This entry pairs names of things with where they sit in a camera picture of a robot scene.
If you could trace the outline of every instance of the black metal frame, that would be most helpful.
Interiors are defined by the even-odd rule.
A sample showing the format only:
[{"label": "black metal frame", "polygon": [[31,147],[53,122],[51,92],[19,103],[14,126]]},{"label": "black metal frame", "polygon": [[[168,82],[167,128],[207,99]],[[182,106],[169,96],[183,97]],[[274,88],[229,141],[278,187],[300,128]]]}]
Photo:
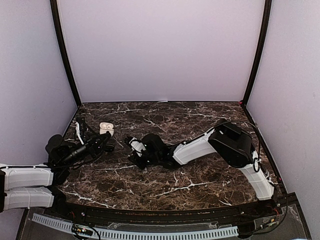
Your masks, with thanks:
[{"label": "black metal frame", "polygon": [[[66,75],[67,75],[67,78],[68,78],[68,81],[70,84],[73,98],[76,102],[76,105],[78,107],[80,107],[82,102],[80,99],[79,92],[77,90],[74,75],[72,73],[71,65],[69,62],[69,57],[68,57],[66,44],[65,44],[65,40],[64,40],[64,36],[63,36],[63,31],[62,31],[62,27],[61,27],[60,17],[59,17],[59,9],[58,9],[57,0],[50,0],[50,5],[51,5],[51,12],[52,12],[52,18],[53,18],[56,38],[58,41],[64,69],[65,69],[65,72],[66,72]],[[258,40],[258,44],[257,44],[257,48],[256,48],[254,60],[253,60],[253,65],[252,65],[250,77],[248,80],[248,84],[246,86],[243,100],[241,101],[241,103],[244,106],[246,106],[249,101],[250,94],[252,92],[252,89],[253,89],[253,86],[255,83],[255,79],[257,76],[262,52],[263,52],[264,45],[265,45],[266,35],[267,35],[267,29],[268,29],[270,12],[271,12],[271,5],[272,5],[272,0],[265,0],[259,40]]]},{"label": "black metal frame", "polygon": [[269,24],[269,18],[270,18],[270,12],[271,12],[271,5],[272,5],[272,0],[265,0],[258,45],[256,47],[256,52],[255,52],[255,56],[254,56],[254,60],[253,60],[253,65],[252,65],[249,81],[246,86],[243,100],[241,101],[244,106],[246,106],[248,104],[250,94],[252,92],[252,89],[254,87],[254,83],[256,80],[262,52],[263,52],[264,45],[265,45],[267,29],[268,29],[268,24]]},{"label": "black metal frame", "polygon": [[28,208],[24,209],[15,240],[21,240],[21,237],[22,237],[22,234],[23,234],[23,231],[25,228],[28,213],[29,213],[29,209]]},{"label": "black metal frame", "polygon": [[50,0],[50,5],[51,5],[51,12],[52,12],[52,18],[53,18],[53,23],[54,23],[54,28],[55,28],[56,39],[59,44],[60,54],[62,57],[65,73],[68,78],[75,103],[78,107],[80,107],[82,103],[81,103],[81,99],[79,96],[79,92],[77,90],[76,82],[75,82],[74,75],[71,70],[71,65],[69,62],[68,54],[67,54],[64,35],[62,32],[62,28],[61,28],[57,0]]},{"label": "black metal frame", "polygon": [[[296,194],[287,195],[288,205],[295,204],[305,231],[306,236],[311,239],[311,234],[307,226],[306,219],[301,210],[300,203]],[[283,195],[278,198],[281,207],[286,206],[287,199]],[[102,207],[92,207],[67,203],[67,209],[75,214],[75,221],[82,222],[94,227],[108,226],[110,223],[127,223],[136,225],[187,225],[199,223],[218,222],[222,225],[238,226],[241,232],[247,232],[255,228],[254,220],[258,219],[256,209],[259,209],[259,202],[251,202],[235,206],[216,207],[202,210],[180,210],[180,211],[141,211],[141,210],[122,210]],[[44,213],[50,216],[61,217],[52,208],[46,208]],[[273,216],[275,213],[267,212],[263,217]]]},{"label": "black metal frame", "polygon": [[[67,54],[67,49],[66,49],[60,17],[59,17],[57,0],[50,0],[50,4],[51,4],[54,28],[56,32],[56,37],[57,37],[63,65],[64,65],[65,72],[72,90],[74,100],[79,109],[82,102],[77,90],[77,86],[75,83],[75,79],[72,73],[71,65],[69,62],[68,54]],[[264,43],[266,39],[267,28],[268,28],[268,23],[270,18],[271,5],[272,5],[272,0],[265,0],[257,49],[256,49],[250,77],[248,80],[248,84],[245,90],[245,94],[243,96],[243,100],[240,102],[245,115],[247,116],[248,120],[253,124],[254,124],[254,120],[251,114],[249,113],[249,111],[247,110],[246,106],[248,104],[250,94],[254,86],[254,82],[257,76],[259,64],[262,57],[262,52],[264,48]],[[261,144],[273,168],[273,171],[277,177],[278,182],[282,183],[281,175],[277,169],[274,159],[263,138],[261,139]],[[285,188],[281,188],[281,192],[286,193],[287,191]],[[302,225],[304,227],[305,233],[307,237],[311,239],[311,234],[309,232],[305,216],[302,212],[302,209],[300,207],[296,194],[290,193],[287,196],[288,196],[289,205],[296,204],[302,220]],[[282,206],[283,204],[285,204],[286,199],[284,195],[278,198],[278,202],[281,203]],[[253,211],[259,207],[259,202],[252,202],[252,203],[246,203],[246,204],[241,204],[236,206],[217,207],[217,208],[203,209],[203,210],[183,210],[183,211],[119,210],[119,209],[109,209],[109,208],[101,208],[101,207],[90,207],[90,206],[84,206],[84,205],[79,205],[74,203],[67,203],[67,206],[75,213],[77,221],[84,222],[86,224],[93,225],[93,226],[107,225],[109,222],[152,224],[152,225],[154,224],[156,225],[175,224],[176,225],[176,224],[204,223],[204,222],[214,222],[214,221],[218,221],[220,225],[232,224],[233,226],[245,226],[245,225],[252,225],[253,220],[257,217],[245,216],[243,215],[243,212],[248,215],[250,214],[254,215],[255,213]],[[26,209],[23,213],[23,217],[19,226],[19,231],[16,238],[17,240],[21,236],[21,233],[24,227],[23,224],[25,222],[27,213],[28,213],[28,210]],[[45,209],[45,213],[52,216],[60,217],[50,208]]]}]

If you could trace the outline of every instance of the white cable tray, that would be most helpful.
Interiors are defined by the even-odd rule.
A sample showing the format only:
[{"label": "white cable tray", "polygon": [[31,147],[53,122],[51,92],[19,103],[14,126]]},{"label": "white cable tray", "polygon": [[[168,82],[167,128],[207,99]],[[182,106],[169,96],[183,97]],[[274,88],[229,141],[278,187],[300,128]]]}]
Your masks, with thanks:
[{"label": "white cable tray", "polygon": [[[47,226],[49,228],[72,234],[72,222],[59,220],[49,216],[34,213],[33,222]],[[238,227],[226,227],[220,229],[189,231],[189,232],[132,232],[116,231],[95,227],[102,240],[213,240],[238,236]],[[94,232],[91,239],[99,239]]]}]

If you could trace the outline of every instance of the red wire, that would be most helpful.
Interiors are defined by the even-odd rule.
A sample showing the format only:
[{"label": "red wire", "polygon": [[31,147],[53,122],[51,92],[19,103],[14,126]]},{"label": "red wire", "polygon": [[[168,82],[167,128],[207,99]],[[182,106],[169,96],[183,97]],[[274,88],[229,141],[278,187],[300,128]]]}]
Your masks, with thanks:
[{"label": "red wire", "polygon": [[76,219],[75,213],[74,213],[73,211],[72,211],[71,213],[72,213],[72,215],[73,215],[73,220],[75,220],[75,219]]},{"label": "red wire", "polygon": [[279,214],[278,210],[276,208],[274,208],[273,210],[276,212],[276,216],[280,217],[280,214]]}]

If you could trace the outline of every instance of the black cable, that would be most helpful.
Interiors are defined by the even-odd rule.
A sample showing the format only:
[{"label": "black cable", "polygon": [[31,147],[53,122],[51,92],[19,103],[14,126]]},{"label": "black cable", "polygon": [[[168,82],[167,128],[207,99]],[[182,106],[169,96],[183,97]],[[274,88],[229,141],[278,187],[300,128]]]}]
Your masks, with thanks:
[{"label": "black cable", "polygon": [[[225,124],[230,124],[230,123],[245,123],[245,124],[249,124],[253,128],[253,130],[255,131],[256,136],[258,138],[258,161],[259,161],[260,160],[260,152],[261,152],[261,134],[260,134],[260,131],[259,131],[258,127],[255,124],[253,124],[253,123],[251,123],[249,121],[245,121],[245,120],[229,120],[229,121],[225,121],[225,122],[221,122],[219,124],[216,124],[215,126],[210,128],[208,131],[206,131],[206,133],[208,134],[213,129],[216,129],[217,127],[220,127],[220,126],[225,125]],[[260,166],[259,166],[258,170],[256,171],[255,162],[253,162],[253,169],[257,173],[260,170]]]},{"label": "black cable", "polygon": [[[56,211],[53,211],[53,210],[51,210],[51,211],[54,212],[55,214],[58,214],[58,215],[59,215],[60,217],[62,217],[63,219],[66,219],[66,216],[64,216],[64,215],[62,215],[62,214],[60,214],[60,213],[58,213],[58,212],[56,212]],[[81,224],[81,225],[84,225],[84,226],[92,229],[92,230],[97,234],[98,239],[101,240],[101,236],[100,236],[99,232],[98,232],[94,227],[89,226],[87,223],[82,222],[82,221],[76,221],[76,220],[75,220],[75,217],[74,217],[74,218],[73,218],[73,221],[72,221],[72,224]]]},{"label": "black cable", "polygon": [[85,126],[89,129],[90,132],[92,132],[94,135],[99,136],[88,124],[85,123]]},{"label": "black cable", "polygon": [[284,220],[286,219],[287,213],[288,213],[288,207],[289,207],[288,206],[288,193],[287,193],[287,191],[285,191],[284,193],[285,193],[285,198],[286,198],[286,201],[285,201],[285,213],[284,213],[284,216],[281,219],[281,221],[279,221],[279,223],[274,228],[272,228],[269,231],[264,231],[264,232],[258,232],[258,231],[260,231],[260,230],[262,230],[264,228],[257,228],[257,229],[255,229],[253,231],[250,231],[250,232],[239,232],[239,235],[262,235],[262,234],[268,234],[268,233],[274,231],[275,229],[277,229],[284,222]]},{"label": "black cable", "polygon": [[97,160],[98,160],[99,158],[101,158],[101,156],[103,155],[103,153],[104,153],[104,151],[105,151],[105,147],[106,147],[105,142],[109,141],[110,137],[109,137],[109,138],[106,138],[106,139],[104,139],[104,140],[102,141],[103,145],[102,145],[101,152],[100,152],[96,157],[94,157],[93,159],[88,160],[88,161],[79,162],[79,163],[72,163],[72,164],[69,164],[69,165],[52,166],[51,168],[52,168],[52,169],[61,169],[61,168],[63,169],[63,168],[73,168],[73,167],[77,167],[77,168],[75,168],[75,170],[76,170],[76,169],[80,168],[81,166],[83,166],[83,165],[85,165],[85,164],[91,164],[91,163],[97,161]]},{"label": "black cable", "polygon": [[63,166],[38,166],[38,165],[28,165],[28,166],[18,166],[18,165],[8,165],[8,166],[2,166],[0,167],[1,169],[12,169],[12,168],[17,168],[17,169],[30,169],[30,168],[36,168],[36,169],[66,169],[66,168],[72,168],[72,167],[81,167],[85,164],[90,164],[92,162],[97,161],[102,155],[103,155],[104,151],[102,150],[101,153],[99,153],[99,155],[97,155],[95,158],[88,160],[88,161],[84,161],[84,162],[80,162],[80,163],[73,163],[73,164],[69,164],[69,165],[63,165]]},{"label": "black cable", "polygon": [[253,159],[253,170],[254,170],[256,173],[258,173],[259,170],[260,170],[260,164],[259,164],[259,162],[258,162],[258,169],[256,169],[256,161],[257,161],[257,159],[258,159],[258,158],[256,158],[256,157]]}]

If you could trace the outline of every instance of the white arm segment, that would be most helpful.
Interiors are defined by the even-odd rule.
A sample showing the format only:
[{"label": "white arm segment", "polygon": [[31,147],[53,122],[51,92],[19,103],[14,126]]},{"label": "white arm segment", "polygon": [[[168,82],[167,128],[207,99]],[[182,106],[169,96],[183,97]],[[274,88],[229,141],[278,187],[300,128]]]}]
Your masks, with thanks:
[{"label": "white arm segment", "polygon": [[[258,158],[258,153],[253,152],[253,158]],[[258,162],[255,162],[255,169],[258,169]],[[269,176],[265,176],[263,171],[260,169],[255,172],[254,165],[248,164],[245,167],[239,168],[239,170],[245,175],[249,183],[253,187],[256,197],[263,201],[271,199],[274,194],[274,187],[270,184]]]},{"label": "white arm segment", "polygon": [[[180,164],[185,165],[188,162],[202,157],[207,154],[216,153],[217,151],[208,142],[209,136],[214,130],[205,133],[203,136],[187,143],[180,144],[176,147],[173,152],[173,158]],[[256,151],[252,154],[253,159],[258,159]],[[258,162],[255,162],[255,169],[258,169]],[[270,184],[269,176],[265,176],[263,171],[260,169],[255,172],[254,165],[248,164],[245,167],[239,168],[239,170],[245,175],[249,183],[253,187],[256,193],[256,197],[259,200],[271,199],[274,194],[274,187]]]},{"label": "white arm segment", "polygon": [[188,144],[178,145],[173,152],[172,157],[174,160],[176,160],[180,165],[185,165],[188,162],[204,155],[216,153],[217,151],[208,142],[208,138],[214,131],[215,130],[213,129],[208,133],[204,133],[203,136],[189,142]]},{"label": "white arm segment", "polygon": [[142,156],[142,151],[145,151],[146,148],[144,146],[144,144],[140,141],[137,141],[137,139],[135,137],[133,137],[130,142],[129,142],[131,149],[133,151],[136,151],[136,154],[138,154],[139,157]]},{"label": "white arm segment", "polygon": [[54,202],[54,196],[46,187],[18,187],[5,192],[7,196],[4,198],[4,208],[31,208],[45,207],[50,208]]},{"label": "white arm segment", "polygon": [[46,165],[39,164],[36,167],[18,168],[11,165],[0,164],[1,170],[5,172],[4,190],[13,188],[50,186],[54,173]]}]

